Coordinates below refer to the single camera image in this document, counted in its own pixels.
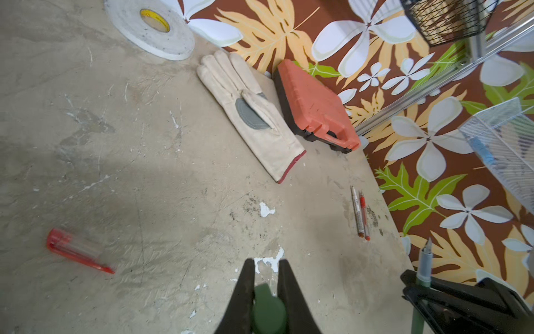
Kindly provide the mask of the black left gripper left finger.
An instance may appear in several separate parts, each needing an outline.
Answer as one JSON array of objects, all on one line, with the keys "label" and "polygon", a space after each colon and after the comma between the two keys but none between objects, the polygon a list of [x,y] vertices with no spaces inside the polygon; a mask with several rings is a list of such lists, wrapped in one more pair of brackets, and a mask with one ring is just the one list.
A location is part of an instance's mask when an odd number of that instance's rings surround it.
[{"label": "black left gripper left finger", "polygon": [[252,258],[243,263],[228,307],[215,334],[251,334],[254,301],[255,264]]}]

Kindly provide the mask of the dark green pen cap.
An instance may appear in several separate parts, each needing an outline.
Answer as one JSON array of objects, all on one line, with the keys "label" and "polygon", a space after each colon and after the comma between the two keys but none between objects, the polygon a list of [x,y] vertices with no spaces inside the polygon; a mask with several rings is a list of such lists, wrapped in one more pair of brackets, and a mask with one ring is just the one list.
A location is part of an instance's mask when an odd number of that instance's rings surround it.
[{"label": "dark green pen cap", "polygon": [[287,314],[284,303],[273,295],[267,283],[254,288],[252,329],[255,334],[286,333]]}]

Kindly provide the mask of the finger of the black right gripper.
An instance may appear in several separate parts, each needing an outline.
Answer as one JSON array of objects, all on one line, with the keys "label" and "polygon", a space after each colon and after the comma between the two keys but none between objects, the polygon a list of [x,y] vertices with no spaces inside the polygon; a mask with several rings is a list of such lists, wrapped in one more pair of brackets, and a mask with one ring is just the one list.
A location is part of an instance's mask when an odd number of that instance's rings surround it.
[{"label": "finger of the black right gripper", "polygon": [[518,293],[491,278],[474,286],[431,278],[431,286],[416,284],[407,270],[403,298],[410,302],[434,333],[532,333],[533,312]]}]

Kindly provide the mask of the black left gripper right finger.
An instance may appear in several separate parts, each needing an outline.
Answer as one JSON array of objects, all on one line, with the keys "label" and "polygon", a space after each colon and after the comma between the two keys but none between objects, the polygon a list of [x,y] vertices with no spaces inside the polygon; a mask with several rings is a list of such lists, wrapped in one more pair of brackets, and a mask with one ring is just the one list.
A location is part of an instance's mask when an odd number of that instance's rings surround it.
[{"label": "black left gripper right finger", "polygon": [[322,334],[314,321],[288,260],[279,262],[278,297],[286,309],[286,333]]}]

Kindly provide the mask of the dark green pen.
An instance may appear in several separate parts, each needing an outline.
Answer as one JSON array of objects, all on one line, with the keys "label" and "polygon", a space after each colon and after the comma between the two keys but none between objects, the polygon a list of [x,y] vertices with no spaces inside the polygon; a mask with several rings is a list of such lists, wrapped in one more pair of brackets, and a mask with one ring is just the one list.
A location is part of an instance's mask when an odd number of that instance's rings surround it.
[{"label": "dark green pen", "polygon": [[[432,272],[432,240],[429,238],[425,246],[419,252],[419,266],[417,269],[416,284],[425,288],[431,286]],[[420,312],[414,308],[412,314],[411,334],[422,334],[424,332],[424,318]]]}]

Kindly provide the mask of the red pen cap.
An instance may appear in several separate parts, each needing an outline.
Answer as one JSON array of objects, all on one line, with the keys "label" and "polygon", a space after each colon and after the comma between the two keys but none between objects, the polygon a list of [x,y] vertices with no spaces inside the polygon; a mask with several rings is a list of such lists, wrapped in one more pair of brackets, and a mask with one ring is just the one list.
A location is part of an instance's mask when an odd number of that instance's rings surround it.
[{"label": "red pen cap", "polygon": [[86,267],[115,274],[115,270],[103,258],[104,245],[90,239],[84,239],[59,228],[50,230],[46,247],[52,253],[60,255]]}]

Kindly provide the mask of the white marker pen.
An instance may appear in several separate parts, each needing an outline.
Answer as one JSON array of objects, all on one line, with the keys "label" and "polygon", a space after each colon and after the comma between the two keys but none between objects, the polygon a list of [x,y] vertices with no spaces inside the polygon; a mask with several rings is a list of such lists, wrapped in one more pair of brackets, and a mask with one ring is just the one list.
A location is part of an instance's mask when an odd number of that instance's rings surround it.
[{"label": "white marker pen", "polygon": [[360,206],[360,199],[358,197],[358,194],[356,192],[356,189],[354,186],[350,186],[352,199],[353,199],[353,207],[355,212],[355,220],[356,220],[356,226],[357,226],[357,233],[361,238],[364,238],[364,224],[362,221],[362,212],[361,212],[361,206]]}]

